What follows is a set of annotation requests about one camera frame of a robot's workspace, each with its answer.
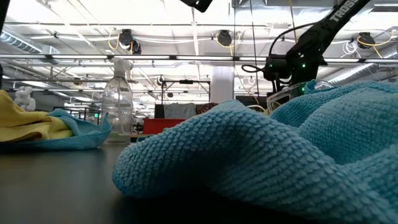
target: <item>red object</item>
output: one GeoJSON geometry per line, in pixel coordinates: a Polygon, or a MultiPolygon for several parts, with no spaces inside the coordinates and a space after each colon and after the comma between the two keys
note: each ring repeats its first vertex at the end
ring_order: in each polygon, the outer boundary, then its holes
{"type": "Polygon", "coordinates": [[[159,134],[163,132],[164,128],[172,128],[185,119],[144,119],[144,133],[143,134],[159,134]]]}

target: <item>blue microfiber cloth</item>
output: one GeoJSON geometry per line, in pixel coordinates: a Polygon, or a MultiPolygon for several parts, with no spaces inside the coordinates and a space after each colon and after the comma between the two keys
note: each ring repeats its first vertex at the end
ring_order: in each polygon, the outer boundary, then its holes
{"type": "Polygon", "coordinates": [[[48,116],[59,118],[67,124],[73,132],[73,137],[45,141],[4,143],[1,144],[1,147],[7,151],[15,149],[40,149],[43,151],[96,149],[105,142],[112,130],[107,116],[103,118],[102,125],[82,121],[62,109],[55,109],[48,116]]]}
{"type": "Polygon", "coordinates": [[[324,223],[398,223],[398,86],[311,84],[271,117],[227,101],[127,147],[116,187],[147,198],[202,184],[324,223]]]}

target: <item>small white toy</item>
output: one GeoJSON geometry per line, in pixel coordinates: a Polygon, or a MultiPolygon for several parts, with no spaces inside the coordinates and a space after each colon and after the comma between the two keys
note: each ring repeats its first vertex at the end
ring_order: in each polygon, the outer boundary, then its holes
{"type": "Polygon", "coordinates": [[[19,90],[15,92],[15,103],[20,106],[23,110],[34,111],[36,109],[35,99],[30,97],[33,92],[33,88],[29,86],[21,86],[19,90]]]}

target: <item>white column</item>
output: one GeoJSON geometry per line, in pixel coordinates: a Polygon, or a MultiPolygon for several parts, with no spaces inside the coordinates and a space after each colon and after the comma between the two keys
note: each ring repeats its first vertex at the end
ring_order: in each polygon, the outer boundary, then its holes
{"type": "Polygon", "coordinates": [[[211,102],[222,103],[234,98],[233,67],[213,67],[211,76],[211,102]]]}

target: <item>clear plastic bottle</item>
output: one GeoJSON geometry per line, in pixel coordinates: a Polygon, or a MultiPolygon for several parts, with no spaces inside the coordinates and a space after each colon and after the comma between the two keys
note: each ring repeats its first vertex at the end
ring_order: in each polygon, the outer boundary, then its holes
{"type": "Polygon", "coordinates": [[[125,79],[125,63],[121,58],[113,60],[114,77],[106,84],[102,97],[102,118],[108,113],[112,125],[106,143],[129,144],[132,129],[132,93],[125,79]]]}

